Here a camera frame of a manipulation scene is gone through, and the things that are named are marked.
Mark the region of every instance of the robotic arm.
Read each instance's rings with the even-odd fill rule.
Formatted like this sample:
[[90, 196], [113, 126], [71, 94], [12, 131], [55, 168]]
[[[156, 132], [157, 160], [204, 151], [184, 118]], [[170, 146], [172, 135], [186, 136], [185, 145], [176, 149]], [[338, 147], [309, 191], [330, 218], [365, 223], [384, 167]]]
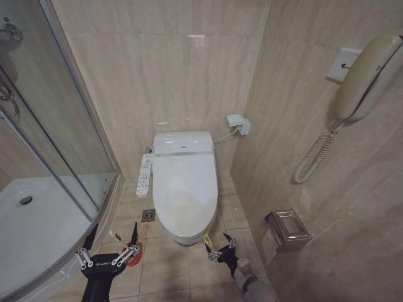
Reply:
[[278, 302], [277, 295], [273, 288], [260, 281], [251, 269], [251, 261], [246, 257], [237, 258], [235, 256], [236, 241], [231, 236], [223, 233], [229, 244], [214, 252], [206, 244], [207, 257], [214, 262], [227, 264], [231, 271], [232, 278], [242, 291], [244, 302]]
[[125, 248], [121, 254], [100, 254], [90, 257], [88, 250], [94, 242], [96, 229], [87, 237], [83, 248], [76, 251], [81, 272], [88, 279], [82, 302], [109, 302], [113, 278], [123, 272], [126, 266], [137, 264], [142, 255], [136, 222], [132, 240], [127, 245], [124, 244]]

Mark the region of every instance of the bidet control panel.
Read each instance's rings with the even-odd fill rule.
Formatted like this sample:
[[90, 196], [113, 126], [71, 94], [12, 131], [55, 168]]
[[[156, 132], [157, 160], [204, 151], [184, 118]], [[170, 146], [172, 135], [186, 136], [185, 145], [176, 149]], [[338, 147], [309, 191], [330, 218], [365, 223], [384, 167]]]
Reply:
[[150, 174], [154, 154], [144, 154], [141, 161], [139, 181], [137, 183], [137, 196], [145, 196], [149, 192]]

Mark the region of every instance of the gray robot arm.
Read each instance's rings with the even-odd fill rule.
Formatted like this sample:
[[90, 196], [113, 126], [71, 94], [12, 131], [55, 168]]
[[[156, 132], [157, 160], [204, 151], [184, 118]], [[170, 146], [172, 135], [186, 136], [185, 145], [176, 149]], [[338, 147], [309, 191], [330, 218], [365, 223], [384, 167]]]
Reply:
[[251, 261], [246, 257], [237, 258], [235, 255], [236, 241], [224, 233], [229, 244], [218, 252], [211, 251], [206, 245], [208, 258], [215, 262], [224, 262], [231, 271], [238, 287], [242, 291], [244, 302], [279, 302], [270, 284], [260, 281], [253, 273]]

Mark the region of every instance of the tiled floor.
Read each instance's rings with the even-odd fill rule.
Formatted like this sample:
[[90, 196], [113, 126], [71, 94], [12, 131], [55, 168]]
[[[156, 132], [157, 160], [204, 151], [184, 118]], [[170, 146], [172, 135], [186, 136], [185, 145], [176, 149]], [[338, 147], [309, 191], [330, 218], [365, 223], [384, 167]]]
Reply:
[[[225, 264], [210, 262], [203, 243], [182, 247], [171, 240], [156, 217], [140, 223], [143, 210], [154, 207], [150, 189], [147, 198], [136, 197], [137, 183], [128, 181], [111, 229], [129, 241], [134, 222], [139, 222], [140, 241], [144, 245], [141, 262], [128, 267], [112, 283], [110, 299], [114, 302], [241, 302], [241, 291]], [[210, 238], [216, 249], [227, 244], [222, 232], [237, 240], [237, 255], [248, 257], [255, 274], [265, 279], [261, 259], [229, 174], [219, 175], [219, 211]], [[119, 252], [120, 246], [106, 237], [101, 253]], [[54, 294], [49, 302], [80, 301], [86, 279], [75, 277]]]

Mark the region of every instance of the telephone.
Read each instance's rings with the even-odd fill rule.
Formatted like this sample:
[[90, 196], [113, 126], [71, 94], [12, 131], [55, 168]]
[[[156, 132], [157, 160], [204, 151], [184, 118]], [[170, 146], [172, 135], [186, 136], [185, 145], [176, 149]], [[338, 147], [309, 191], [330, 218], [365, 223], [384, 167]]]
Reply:
[[[315, 171], [346, 121], [358, 121], [371, 110], [388, 82], [403, 65], [403, 36], [382, 35], [360, 53], [334, 98], [334, 120], [319, 135], [294, 173], [301, 184]], [[310, 166], [301, 176], [302, 170]]]

